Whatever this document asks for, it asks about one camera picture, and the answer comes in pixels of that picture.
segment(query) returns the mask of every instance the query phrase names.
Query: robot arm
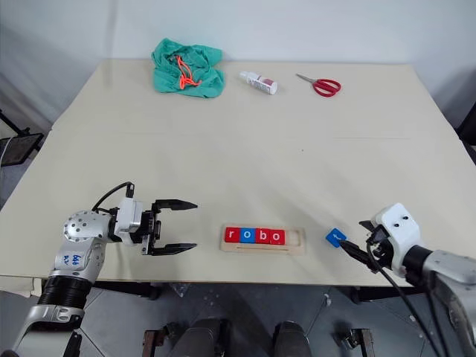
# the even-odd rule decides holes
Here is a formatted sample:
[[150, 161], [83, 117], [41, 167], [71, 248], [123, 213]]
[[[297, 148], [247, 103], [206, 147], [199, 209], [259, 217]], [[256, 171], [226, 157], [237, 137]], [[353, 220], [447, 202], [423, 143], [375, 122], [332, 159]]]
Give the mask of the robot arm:
[[[476, 356], [476, 260], [423, 247], [419, 226], [397, 203], [370, 221], [360, 222], [370, 231], [367, 243], [380, 266], [404, 277], [411, 285], [427, 288], [447, 306], [451, 323], [466, 356]], [[367, 252], [340, 241], [353, 258], [376, 272]]]
[[[127, 187], [118, 208], [104, 210], [99, 204], [117, 189]], [[142, 244], [142, 254], [177, 254], [193, 243], [155, 247], [160, 238], [158, 214], [163, 208], [187, 210], [193, 203], [178, 199], [156, 200], [142, 211], [133, 199], [134, 185], [124, 183], [109, 191], [91, 210], [71, 215], [63, 226], [65, 242], [59, 249], [38, 304], [30, 309], [13, 351], [18, 356], [78, 356], [81, 336], [74, 332], [84, 316], [86, 297], [104, 264], [106, 245], [122, 242]]]

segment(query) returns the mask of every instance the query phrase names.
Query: orange string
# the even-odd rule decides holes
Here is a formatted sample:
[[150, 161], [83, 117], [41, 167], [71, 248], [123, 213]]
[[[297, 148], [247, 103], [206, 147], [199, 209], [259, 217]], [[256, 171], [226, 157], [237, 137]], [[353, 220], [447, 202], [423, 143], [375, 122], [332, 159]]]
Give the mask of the orange string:
[[193, 77], [192, 77], [192, 71], [190, 70], [190, 67], [183, 61], [183, 59], [180, 56], [176, 56], [177, 59], [177, 65], [178, 69], [180, 69], [181, 76], [180, 76], [180, 89], [185, 88], [186, 84], [190, 84], [191, 86], [198, 86], [202, 81], [199, 80], [198, 82], [193, 82]]

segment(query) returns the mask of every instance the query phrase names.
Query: table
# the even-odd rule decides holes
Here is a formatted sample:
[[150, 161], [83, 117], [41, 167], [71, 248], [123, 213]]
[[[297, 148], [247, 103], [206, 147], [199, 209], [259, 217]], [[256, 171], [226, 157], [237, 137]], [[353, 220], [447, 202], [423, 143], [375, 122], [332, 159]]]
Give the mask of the table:
[[[149, 60], [102, 62], [0, 213], [0, 274], [48, 276], [70, 213], [128, 180], [147, 206], [158, 198], [198, 204], [161, 213], [160, 241], [198, 246], [144, 257], [140, 247], [111, 244], [102, 280], [387, 285], [324, 237], [338, 227], [362, 245], [358, 221], [394, 202], [412, 213], [430, 249], [474, 251], [475, 166], [412, 67], [220, 68], [225, 90], [205, 100], [155, 92]], [[278, 93], [253, 89], [240, 71], [276, 80]], [[295, 73], [343, 88], [320, 97]], [[222, 252], [226, 223], [302, 227], [306, 254]]]

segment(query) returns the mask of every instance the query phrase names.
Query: white wall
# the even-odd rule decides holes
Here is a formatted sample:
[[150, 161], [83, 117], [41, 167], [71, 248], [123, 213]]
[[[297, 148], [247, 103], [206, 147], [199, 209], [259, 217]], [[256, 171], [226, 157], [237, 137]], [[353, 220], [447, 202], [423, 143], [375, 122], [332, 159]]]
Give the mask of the white wall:
[[476, 101], [475, 17], [474, 0], [0, 0], [0, 72], [53, 122], [102, 58], [165, 36], [231, 60], [409, 62], [456, 126]]

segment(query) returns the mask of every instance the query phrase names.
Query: blue cube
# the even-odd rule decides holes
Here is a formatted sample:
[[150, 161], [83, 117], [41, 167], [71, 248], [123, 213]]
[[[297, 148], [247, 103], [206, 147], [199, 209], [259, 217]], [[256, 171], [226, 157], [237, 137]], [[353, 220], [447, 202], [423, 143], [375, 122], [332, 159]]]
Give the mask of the blue cube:
[[241, 228], [239, 230], [239, 242], [240, 243], [254, 243], [256, 228]]
[[347, 237], [337, 228], [334, 228], [329, 232], [329, 234], [326, 235], [326, 239], [330, 242], [330, 244], [334, 245], [336, 248], [339, 248], [339, 240], [347, 240]]

